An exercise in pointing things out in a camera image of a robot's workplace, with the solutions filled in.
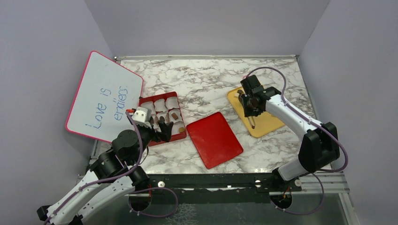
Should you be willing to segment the red chocolate box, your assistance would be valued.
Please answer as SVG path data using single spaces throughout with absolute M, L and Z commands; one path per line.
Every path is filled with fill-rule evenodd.
M 158 121 L 163 118 L 166 123 L 173 122 L 171 141 L 181 140 L 187 137 L 186 126 L 182 117 L 182 111 L 178 96 L 175 91 L 144 97 L 139 100 L 139 106 L 151 110 L 151 125 L 155 131 L 160 132 Z

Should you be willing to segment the milk chocolate rectangle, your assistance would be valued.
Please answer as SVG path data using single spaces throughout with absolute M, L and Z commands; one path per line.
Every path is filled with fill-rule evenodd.
M 172 114 L 171 114 L 171 117 L 172 117 L 174 120 L 177 120 L 177 119 L 178 119 L 178 116 L 177 116 L 176 113 L 172 113 Z

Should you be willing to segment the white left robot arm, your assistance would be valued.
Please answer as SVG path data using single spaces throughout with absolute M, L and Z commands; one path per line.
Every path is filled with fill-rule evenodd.
M 133 129 L 126 129 L 100 154 L 84 177 L 58 202 L 41 206 L 38 218 L 46 225 L 81 225 L 89 215 L 129 192 L 151 192 L 149 176 L 140 163 L 150 142 L 169 142 L 173 122 L 158 120 L 153 128 L 150 114 L 127 113 Z

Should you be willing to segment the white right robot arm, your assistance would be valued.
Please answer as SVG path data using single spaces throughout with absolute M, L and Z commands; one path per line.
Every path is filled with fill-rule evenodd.
M 292 106 L 275 87 L 264 88 L 254 75 L 243 79 L 239 102 L 245 117 L 257 117 L 264 112 L 276 116 L 301 141 L 298 156 L 272 171 L 271 186 L 278 191 L 289 186 L 290 180 L 313 173 L 340 157 L 337 128 L 306 116 Z

